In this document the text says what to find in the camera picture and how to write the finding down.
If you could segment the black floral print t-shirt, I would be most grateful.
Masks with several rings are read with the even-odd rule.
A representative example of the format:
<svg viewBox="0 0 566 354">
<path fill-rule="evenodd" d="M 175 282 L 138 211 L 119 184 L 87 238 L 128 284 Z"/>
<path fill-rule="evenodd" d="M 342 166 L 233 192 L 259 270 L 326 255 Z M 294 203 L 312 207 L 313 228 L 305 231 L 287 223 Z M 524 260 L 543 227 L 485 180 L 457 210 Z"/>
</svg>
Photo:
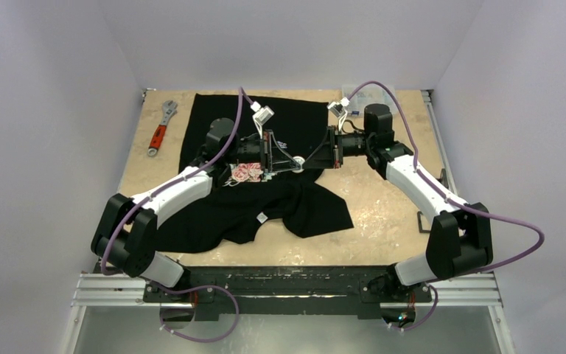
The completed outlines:
<svg viewBox="0 0 566 354">
<path fill-rule="evenodd" d="M 265 127 L 292 156 L 307 157 L 323 140 L 328 123 L 325 102 L 257 97 L 274 116 Z M 156 249 L 177 253 L 212 250 L 222 240 L 254 241 L 267 221 L 280 219 L 297 237 L 307 238 L 353 228 L 344 199 L 317 184 L 322 170 L 280 173 L 262 182 L 255 164 L 235 167 L 231 183 L 191 203 L 158 230 Z"/>
</svg>

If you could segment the orange yellow round brooch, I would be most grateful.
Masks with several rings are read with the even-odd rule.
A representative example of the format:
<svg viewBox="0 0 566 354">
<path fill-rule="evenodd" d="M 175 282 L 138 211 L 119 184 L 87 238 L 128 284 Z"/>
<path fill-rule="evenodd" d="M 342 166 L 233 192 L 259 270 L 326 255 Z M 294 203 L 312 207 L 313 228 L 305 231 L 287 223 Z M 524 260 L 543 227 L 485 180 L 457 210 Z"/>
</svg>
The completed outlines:
<svg viewBox="0 0 566 354">
<path fill-rule="evenodd" d="M 293 170 L 294 173 L 302 173 L 304 171 L 305 159 L 302 156 L 294 156 L 293 161 L 296 163 L 296 167 Z"/>
</svg>

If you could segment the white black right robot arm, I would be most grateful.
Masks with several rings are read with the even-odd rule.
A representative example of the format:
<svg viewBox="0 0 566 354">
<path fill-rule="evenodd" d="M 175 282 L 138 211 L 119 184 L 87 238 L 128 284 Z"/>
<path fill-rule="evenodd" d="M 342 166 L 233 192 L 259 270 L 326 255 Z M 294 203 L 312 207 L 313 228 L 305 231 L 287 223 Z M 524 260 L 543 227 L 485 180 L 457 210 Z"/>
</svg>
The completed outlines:
<svg viewBox="0 0 566 354">
<path fill-rule="evenodd" d="M 414 152 L 396 140 L 393 114 L 386 104 L 373 103 L 365 108 L 361 131 L 342 133 L 338 127 L 329 126 L 309 157 L 295 160 L 304 170 L 327 169 L 341 167 L 348 156 L 362 155 L 430 222 L 425 251 L 388 266 L 385 274 L 368 282 L 367 289 L 401 300 L 415 285 L 447 280 L 491 263 L 491 226 L 481 216 L 486 207 L 468 204 L 452 194 L 416 162 Z"/>
</svg>

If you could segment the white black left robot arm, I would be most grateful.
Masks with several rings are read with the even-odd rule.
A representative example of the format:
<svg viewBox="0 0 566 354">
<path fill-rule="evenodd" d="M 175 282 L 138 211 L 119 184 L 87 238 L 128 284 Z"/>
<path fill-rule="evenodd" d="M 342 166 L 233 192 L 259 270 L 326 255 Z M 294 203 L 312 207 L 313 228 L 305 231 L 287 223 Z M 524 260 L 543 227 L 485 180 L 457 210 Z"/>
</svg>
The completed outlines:
<svg viewBox="0 0 566 354">
<path fill-rule="evenodd" d="M 101 260 L 105 275 L 122 272 L 161 285 L 173 302 L 188 297 L 188 271 L 157 251 L 158 231 L 173 215 L 221 188 L 231 166 L 258 163 L 265 176 L 296 172 L 307 167 L 306 159 L 292 156 L 276 142 L 272 131 L 260 128 L 252 136 L 237 135 L 239 122 L 228 118 L 213 121 L 200 153 L 177 176 L 133 196 L 117 193 L 108 199 L 91 241 L 91 251 Z"/>
</svg>

